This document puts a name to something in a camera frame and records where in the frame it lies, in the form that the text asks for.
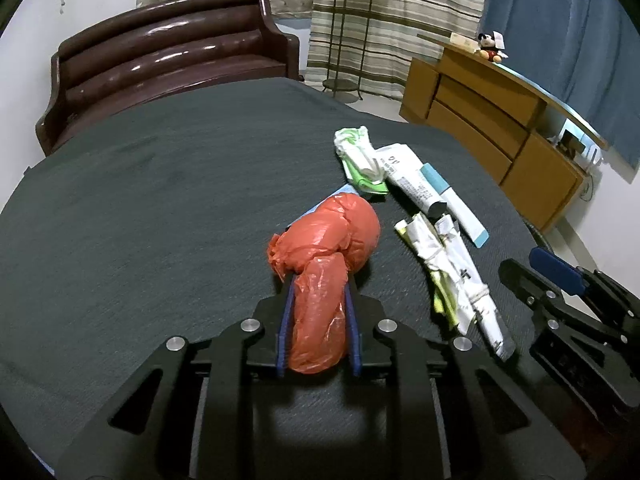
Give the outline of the wooden sideboard cabinet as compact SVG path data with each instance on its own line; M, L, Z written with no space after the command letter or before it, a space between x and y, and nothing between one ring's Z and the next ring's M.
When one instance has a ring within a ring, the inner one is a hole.
M449 41L438 60L411 61L400 114L457 139L541 232L556 225L587 182L575 157L556 147L562 131L608 149L582 116L539 84Z

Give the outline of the dark brown leather sofa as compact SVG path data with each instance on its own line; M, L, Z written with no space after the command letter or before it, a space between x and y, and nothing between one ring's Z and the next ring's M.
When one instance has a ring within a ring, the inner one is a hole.
M130 107L227 82L301 76L299 40L276 25L270 0L167 0L60 44L36 136L51 155Z

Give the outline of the green white wrapper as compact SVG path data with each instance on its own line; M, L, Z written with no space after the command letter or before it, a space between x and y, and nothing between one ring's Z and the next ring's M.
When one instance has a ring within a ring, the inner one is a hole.
M334 133L334 148L348 183L359 193L386 195L385 170L366 126L341 128Z

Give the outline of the red plastic bag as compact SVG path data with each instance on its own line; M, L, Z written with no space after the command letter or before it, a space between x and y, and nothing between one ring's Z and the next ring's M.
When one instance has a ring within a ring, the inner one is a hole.
M317 374L341 361L347 349L348 277L367 263L380 234L372 206L357 194L340 193L271 237L271 269L279 278L294 276L291 370Z

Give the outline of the white router on shelf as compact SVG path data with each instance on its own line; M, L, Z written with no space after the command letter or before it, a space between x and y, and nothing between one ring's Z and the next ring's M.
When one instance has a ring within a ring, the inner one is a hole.
M578 141L584 148L580 152L576 152L575 162L585 171L590 171L593 167L599 166L602 160L602 150L597 144L585 134Z

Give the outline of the dark picture frame on shelf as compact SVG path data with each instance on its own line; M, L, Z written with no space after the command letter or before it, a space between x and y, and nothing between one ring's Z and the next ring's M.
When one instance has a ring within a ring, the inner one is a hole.
M559 136L556 147L567 157L574 158L576 155L582 154L582 152L585 151L586 144L582 142L581 136L565 128Z

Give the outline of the black metal plant stand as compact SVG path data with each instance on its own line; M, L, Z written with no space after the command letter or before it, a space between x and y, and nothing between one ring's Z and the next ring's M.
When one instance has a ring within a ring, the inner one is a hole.
M353 93L359 101L363 100L362 77L364 61L369 40L371 12L373 0L368 0L367 10L364 11L364 32L360 41L360 60L356 75L346 77L344 51L349 47L346 39L348 0L332 0L329 47L326 54L326 76L322 80L322 91L330 92L337 97L339 93Z

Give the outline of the dark grey tablecloth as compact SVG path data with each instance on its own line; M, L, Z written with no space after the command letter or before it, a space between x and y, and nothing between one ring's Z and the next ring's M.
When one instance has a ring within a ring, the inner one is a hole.
M29 169L1 215L1 403L55 466L78 432L167 338L206 339L274 284L273 234L344 182L338 129L405 143L489 232L472 258L518 343L530 311L501 284L533 237L452 136L392 122L284 78L204 88L85 128Z

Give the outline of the white printed tube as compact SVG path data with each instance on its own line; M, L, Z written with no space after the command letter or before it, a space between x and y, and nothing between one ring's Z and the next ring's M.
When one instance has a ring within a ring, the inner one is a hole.
M375 150L386 177L398 186L427 218L438 220L447 205L422 174L423 162L407 144L394 143Z

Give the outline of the striped curtain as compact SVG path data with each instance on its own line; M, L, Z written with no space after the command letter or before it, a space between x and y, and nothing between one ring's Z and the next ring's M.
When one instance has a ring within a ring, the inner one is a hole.
M452 32L473 37L480 26L485 0L373 0L369 40L361 89L400 100L414 58L435 61L442 41ZM348 0L344 51L346 77L356 75L364 11L368 0ZM332 0L314 0L310 21L306 84L318 90L326 76Z

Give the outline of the yellow snack wrapper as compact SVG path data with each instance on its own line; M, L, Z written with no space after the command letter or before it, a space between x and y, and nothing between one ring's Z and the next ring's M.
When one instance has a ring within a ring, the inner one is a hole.
M398 221L395 231L430 274L435 312L462 336L476 326L492 353L509 361L516 344L450 215L431 222L419 212L409 221Z

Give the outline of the small box on cabinet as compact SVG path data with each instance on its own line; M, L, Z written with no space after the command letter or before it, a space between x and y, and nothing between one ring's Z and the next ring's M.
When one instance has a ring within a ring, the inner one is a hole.
M449 37L449 43L465 52L475 54L480 50L480 44L477 40L452 32Z

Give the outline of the Mickey Mouse plush toy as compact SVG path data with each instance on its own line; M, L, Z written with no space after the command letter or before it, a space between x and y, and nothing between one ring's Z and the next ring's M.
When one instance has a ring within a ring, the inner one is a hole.
M481 32L477 36L478 50L477 53L484 58L485 61L491 63L501 63L508 58L504 49L504 39L501 32L491 32L490 34L484 34Z

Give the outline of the white blue toothpaste tube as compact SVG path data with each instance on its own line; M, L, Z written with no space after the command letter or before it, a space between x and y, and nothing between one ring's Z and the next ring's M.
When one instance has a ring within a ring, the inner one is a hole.
M445 201L475 247L481 248L489 240L489 233L480 219L431 164L426 162L421 168L421 174Z

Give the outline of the light blue toothpaste box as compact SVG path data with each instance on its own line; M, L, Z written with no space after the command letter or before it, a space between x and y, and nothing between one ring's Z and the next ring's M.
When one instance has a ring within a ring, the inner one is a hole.
M301 218L308 216L308 214L313 214L322 204L324 204L330 198L336 197L337 195L345 195L345 194L354 194L356 196L360 195L360 193L356 190L354 186L352 186L349 183L346 183L340 188L338 188L337 190L335 190L330 195L326 196L323 200L320 200L320 202L316 203L314 206L306 210L303 214L301 214L295 220L290 222L286 227L289 229L295 222L297 222Z

